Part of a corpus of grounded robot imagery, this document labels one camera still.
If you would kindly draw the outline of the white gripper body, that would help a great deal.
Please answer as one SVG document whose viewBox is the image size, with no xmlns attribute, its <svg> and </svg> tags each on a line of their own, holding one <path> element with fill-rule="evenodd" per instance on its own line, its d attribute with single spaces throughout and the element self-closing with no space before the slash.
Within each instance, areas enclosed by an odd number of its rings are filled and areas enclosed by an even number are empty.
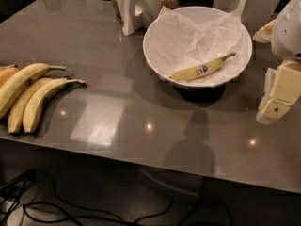
<svg viewBox="0 0 301 226">
<path fill-rule="evenodd" d="M 301 59 L 301 0 L 290 0 L 278 14 L 272 30 L 271 48 L 281 59 Z"/>
</svg>

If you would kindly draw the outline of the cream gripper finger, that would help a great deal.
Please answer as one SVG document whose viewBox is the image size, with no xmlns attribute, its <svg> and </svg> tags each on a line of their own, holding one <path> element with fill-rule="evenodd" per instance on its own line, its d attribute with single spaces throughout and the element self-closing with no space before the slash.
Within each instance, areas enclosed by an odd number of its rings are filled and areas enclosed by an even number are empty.
<svg viewBox="0 0 301 226">
<path fill-rule="evenodd" d="M 272 39 L 274 26 L 275 20 L 270 21 L 255 33 L 253 40 L 259 43 L 269 43 Z"/>
<path fill-rule="evenodd" d="M 264 96 L 259 105 L 256 121 L 271 124 L 289 112 L 301 96 L 301 63 L 284 61 L 265 74 Z"/>
</svg>

